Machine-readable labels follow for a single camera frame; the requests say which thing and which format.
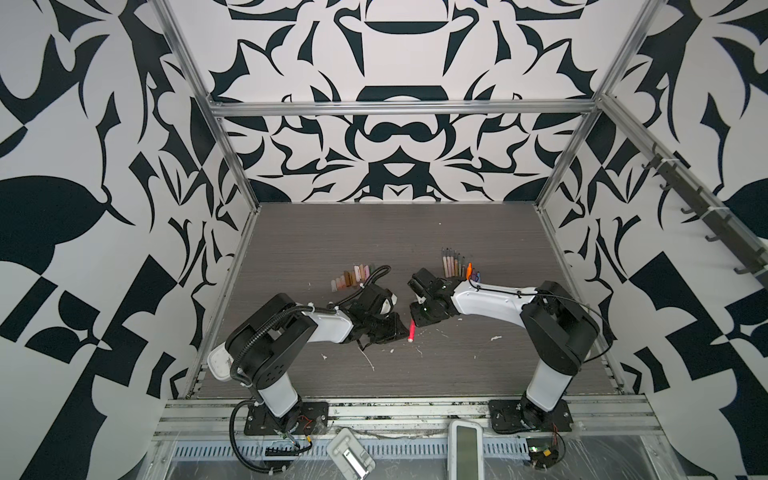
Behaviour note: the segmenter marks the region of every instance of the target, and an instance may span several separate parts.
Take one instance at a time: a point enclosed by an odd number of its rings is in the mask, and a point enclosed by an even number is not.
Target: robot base
[[[296,413],[293,409],[284,417],[275,420],[266,405],[248,407],[248,417],[245,421],[245,435],[274,435],[275,430],[282,432],[286,425],[283,425],[287,416],[302,416],[305,419],[298,419],[296,422],[296,435],[311,435],[316,433],[316,425],[327,425],[328,422],[328,403],[326,402],[307,402],[298,405],[299,411]]]
[[[500,435],[510,435],[532,429],[550,432],[552,424],[558,428],[559,432],[571,431],[571,411],[563,399],[558,400],[551,412],[536,415],[538,418],[535,422],[531,421],[533,416],[530,415],[531,412],[526,412],[526,409],[530,409],[532,405],[526,400],[524,397],[521,400],[491,400],[488,402],[493,431]]]

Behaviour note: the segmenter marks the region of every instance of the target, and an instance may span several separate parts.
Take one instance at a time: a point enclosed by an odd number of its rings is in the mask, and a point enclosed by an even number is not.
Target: device screen
[[[478,480],[478,432],[456,426],[456,478]]]

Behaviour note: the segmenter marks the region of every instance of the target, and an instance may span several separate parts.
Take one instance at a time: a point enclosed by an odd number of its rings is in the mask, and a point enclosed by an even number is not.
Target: white electronic device
[[[448,427],[449,480],[484,480],[482,427],[466,420],[453,420]]]

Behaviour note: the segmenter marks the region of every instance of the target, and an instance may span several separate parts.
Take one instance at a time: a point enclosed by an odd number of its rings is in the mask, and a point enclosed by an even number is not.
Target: patterned wall panel
[[[768,474],[768,291],[603,115],[547,205],[627,389],[645,393],[690,475]]]
[[[536,200],[578,114],[228,118],[260,201]]]
[[[768,5],[670,0],[650,33],[619,100],[768,238]]]
[[[591,96],[643,2],[171,3],[214,100],[363,101]]]
[[[248,207],[144,0],[3,2],[0,40],[2,476],[131,478]]]

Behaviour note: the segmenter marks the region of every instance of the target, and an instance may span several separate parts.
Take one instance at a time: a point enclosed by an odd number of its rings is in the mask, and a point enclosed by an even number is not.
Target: black and white wall
[[[131,478],[248,206],[145,0],[0,6],[3,478]]]
[[[619,101],[768,237],[768,5],[670,0]],[[768,475],[768,292],[602,116],[546,206],[578,288],[610,322],[689,475]]]
[[[590,98],[643,4],[170,3],[223,103]],[[576,117],[230,118],[227,130],[261,201],[535,200]]]

